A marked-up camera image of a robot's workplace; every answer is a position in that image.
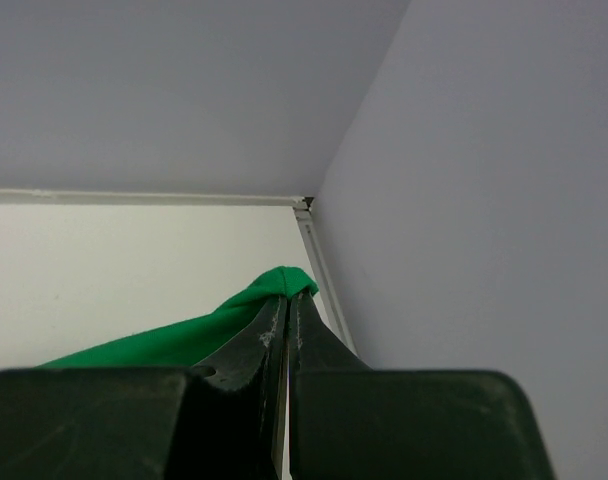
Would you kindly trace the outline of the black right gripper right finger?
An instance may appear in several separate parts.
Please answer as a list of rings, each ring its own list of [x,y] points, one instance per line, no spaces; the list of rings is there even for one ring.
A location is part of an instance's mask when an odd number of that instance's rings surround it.
[[[308,293],[289,318],[295,479],[552,479],[531,404],[489,370],[376,370]]]

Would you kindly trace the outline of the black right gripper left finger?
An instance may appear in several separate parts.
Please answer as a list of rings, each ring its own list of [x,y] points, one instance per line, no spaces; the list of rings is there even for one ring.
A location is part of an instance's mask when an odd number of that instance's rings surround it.
[[[274,479],[288,303],[189,368],[0,371],[0,479]]]

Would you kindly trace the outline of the green t shirt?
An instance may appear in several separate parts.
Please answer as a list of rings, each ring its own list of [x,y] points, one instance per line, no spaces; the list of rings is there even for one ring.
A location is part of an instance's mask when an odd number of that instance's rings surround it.
[[[299,267],[279,266],[262,273],[213,312],[122,337],[49,361],[45,368],[192,366],[241,332],[267,300],[288,300],[319,291]]]

